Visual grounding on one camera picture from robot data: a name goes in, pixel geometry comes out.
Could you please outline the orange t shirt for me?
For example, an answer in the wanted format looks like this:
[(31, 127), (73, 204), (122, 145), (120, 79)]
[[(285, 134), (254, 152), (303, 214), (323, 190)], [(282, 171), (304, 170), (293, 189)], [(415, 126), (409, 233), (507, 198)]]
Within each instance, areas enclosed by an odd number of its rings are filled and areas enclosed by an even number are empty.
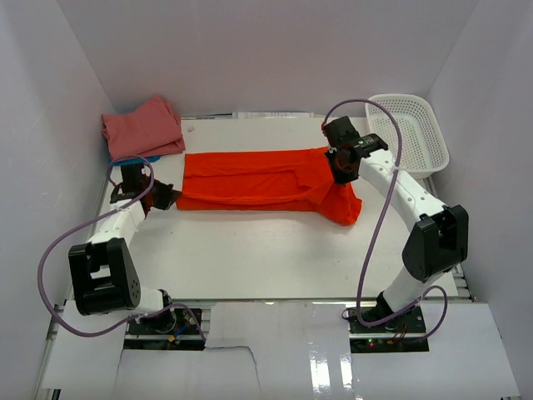
[(185, 156), (181, 211), (318, 213), (354, 224), (362, 200), (334, 183), (323, 147), (266, 152), (203, 152)]

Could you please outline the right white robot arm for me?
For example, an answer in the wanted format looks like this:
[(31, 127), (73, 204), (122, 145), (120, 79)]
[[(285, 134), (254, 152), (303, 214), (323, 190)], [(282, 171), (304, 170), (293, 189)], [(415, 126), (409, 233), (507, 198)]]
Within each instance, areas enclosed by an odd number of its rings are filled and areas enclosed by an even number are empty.
[(406, 322), (406, 312), (427, 294), (442, 275), (466, 260), (469, 215), (461, 206), (450, 207), (428, 193), (409, 173), (395, 165), (387, 144), (377, 135), (362, 136), (350, 118), (340, 117), (322, 126), (329, 148), (325, 153), (335, 183), (358, 178), (370, 183), (385, 198), (409, 229), (401, 252), (402, 267), (387, 289), (366, 312), (356, 318), (367, 327), (393, 333)]

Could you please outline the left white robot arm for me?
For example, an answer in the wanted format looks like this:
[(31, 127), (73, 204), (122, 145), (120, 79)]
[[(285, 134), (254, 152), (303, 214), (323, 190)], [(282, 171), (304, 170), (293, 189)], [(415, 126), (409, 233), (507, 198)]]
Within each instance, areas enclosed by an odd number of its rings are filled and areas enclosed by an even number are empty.
[(71, 247), (68, 261), (77, 310), (83, 316), (117, 311), (147, 314), (157, 332), (171, 330), (176, 312), (162, 289), (143, 287), (129, 244), (151, 209), (166, 211), (181, 193), (152, 179), (140, 163), (122, 165), (122, 180), (112, 190), (112, 215), (84, 244)]

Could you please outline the folded blue t shirt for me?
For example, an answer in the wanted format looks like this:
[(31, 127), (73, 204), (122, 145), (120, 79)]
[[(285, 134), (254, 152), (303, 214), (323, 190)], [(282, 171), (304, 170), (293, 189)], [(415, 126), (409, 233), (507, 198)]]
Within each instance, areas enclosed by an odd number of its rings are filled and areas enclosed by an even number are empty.
[(125, 166), (125, 165), (133, 165), (133, 164), (141, 164), (141, 165), (153, 165), (153, 163), (156, 163), (161, 159), (161, 156), (150, 156), (150, 157), (125, 157), (120, 158), (116, 161), (111, 161), (108, 166), (110, 168), (114, 168), (116, 166)]

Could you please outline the folded pink t shirt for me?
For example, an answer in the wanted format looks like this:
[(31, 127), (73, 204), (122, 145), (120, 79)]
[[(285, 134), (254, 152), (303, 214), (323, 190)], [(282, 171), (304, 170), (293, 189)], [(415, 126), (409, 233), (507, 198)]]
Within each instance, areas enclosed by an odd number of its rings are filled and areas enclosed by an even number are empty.
[(159, 95), (133, 112), (103, 114), (102, 124), (102, 135), (113, 161), (131, 155), (148, 158), (186, 150), (181, 116)]

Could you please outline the white plastic basket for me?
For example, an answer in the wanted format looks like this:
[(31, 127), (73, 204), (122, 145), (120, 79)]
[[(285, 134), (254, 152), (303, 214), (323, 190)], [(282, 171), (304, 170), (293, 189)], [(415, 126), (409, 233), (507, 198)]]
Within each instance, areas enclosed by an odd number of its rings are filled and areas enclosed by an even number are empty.
[(445, 140), (431, 105), (410, 94), (388, 93), (370, 98), (365, 105), (370, 133), (383, 139), (393, 153), (397, 152), (396, 130), (387, 110), (401, 131), (401, 169), (417, 180), (443, 170), (450, 161)]

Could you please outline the papers at back edge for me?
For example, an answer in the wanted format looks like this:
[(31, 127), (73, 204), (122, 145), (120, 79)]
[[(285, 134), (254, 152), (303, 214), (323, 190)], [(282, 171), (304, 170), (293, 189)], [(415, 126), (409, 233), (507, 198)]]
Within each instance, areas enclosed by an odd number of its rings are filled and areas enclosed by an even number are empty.
[(322, 118), (315, 112), (227, 112), (214, 114), (198, 114), (183, 117), (184, 120), (212, 119), (258, 119), (258, 118)]

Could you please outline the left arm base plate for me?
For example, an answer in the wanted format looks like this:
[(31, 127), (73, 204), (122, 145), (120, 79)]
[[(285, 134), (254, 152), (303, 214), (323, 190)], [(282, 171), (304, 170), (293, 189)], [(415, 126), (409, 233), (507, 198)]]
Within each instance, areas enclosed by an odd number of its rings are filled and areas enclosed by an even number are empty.
[(202, 351), (200, 334), (202, 310), (193, 308), (196, 319), (183, 308), (174, 308), (160, 317), (130, 322), (123, 342), (125, 350)]

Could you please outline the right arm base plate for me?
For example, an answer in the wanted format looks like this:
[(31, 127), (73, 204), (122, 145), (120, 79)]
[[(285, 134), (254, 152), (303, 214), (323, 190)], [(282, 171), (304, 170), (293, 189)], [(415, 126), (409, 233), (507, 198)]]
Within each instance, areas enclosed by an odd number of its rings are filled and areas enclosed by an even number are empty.
[(348, 308), (342, 317), (349, 323), (352, 354), (428, 353), (426, 324), (420, 307), (374, 327), (361, 324), (356, 309)]

